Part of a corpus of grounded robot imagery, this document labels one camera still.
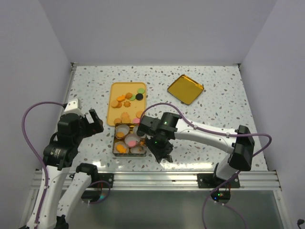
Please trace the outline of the orange flower cookie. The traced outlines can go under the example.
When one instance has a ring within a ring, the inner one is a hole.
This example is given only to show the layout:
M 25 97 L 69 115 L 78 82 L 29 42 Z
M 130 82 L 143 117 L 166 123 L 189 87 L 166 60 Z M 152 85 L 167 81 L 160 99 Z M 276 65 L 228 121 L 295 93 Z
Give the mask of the orange flower cookie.
M 115 137 L 117 139 L 123 139 L 125 137 L 125 133 L 124 132 L 116 132 Z

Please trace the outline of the black sandwich cookie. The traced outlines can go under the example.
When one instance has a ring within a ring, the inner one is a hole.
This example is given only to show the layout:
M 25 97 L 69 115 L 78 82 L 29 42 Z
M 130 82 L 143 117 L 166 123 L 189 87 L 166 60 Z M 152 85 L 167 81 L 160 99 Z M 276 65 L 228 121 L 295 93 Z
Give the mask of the black sandwich cookie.
M 135 99 L 141 101 L 143 99 L 143 94 L 141 93 L 136 94 Z

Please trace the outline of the gold tin lid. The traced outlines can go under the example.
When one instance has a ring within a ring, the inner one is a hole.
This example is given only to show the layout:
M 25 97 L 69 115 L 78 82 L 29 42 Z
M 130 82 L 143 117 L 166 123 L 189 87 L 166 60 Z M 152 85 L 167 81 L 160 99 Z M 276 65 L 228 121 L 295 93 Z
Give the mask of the gold tin lid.
M 182 74 L 168 88 L 172 96 L 186 105 L 190 105 L 204 90 L 204 86 L 189 76 Z

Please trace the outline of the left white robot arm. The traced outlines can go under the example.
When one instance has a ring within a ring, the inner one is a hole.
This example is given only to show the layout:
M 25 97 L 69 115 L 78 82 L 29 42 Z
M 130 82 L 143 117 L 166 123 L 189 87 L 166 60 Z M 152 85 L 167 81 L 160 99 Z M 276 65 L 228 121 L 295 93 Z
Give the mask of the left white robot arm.
M 98 169 L 93 164 L 77 166 L 72 183 L 62 194 L 78 147 L 83 139 L 104 131 L 103 121 L 94 109 L 89 110 L 93 119 L 89 123 L 81 111 L 65 112 L 57 124 L 57 132 L 50 138 L 43 151 L 41 185 L 32 215 L 26 229 L 67 229 L 68 218 L 87 187 L 98 184 Z

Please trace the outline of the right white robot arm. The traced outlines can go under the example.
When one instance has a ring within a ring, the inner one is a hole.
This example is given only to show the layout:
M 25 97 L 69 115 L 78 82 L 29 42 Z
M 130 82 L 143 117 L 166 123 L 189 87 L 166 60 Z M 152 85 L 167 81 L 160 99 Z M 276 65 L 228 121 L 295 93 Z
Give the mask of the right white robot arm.
M 148 138 L 145 144 L 160 163 L 173 161 L 174 146 L 170 140 L 188 140 L 215 147 L 227 156 L 215 166 L 212 181 L 217 187 L 224 187 L 237 171 L 250 171 L 255 142 L 248 127 L 221 129 L 190 121 L 180 114 L 166 112 L 161 118 L 143 116 L 139 131 Z

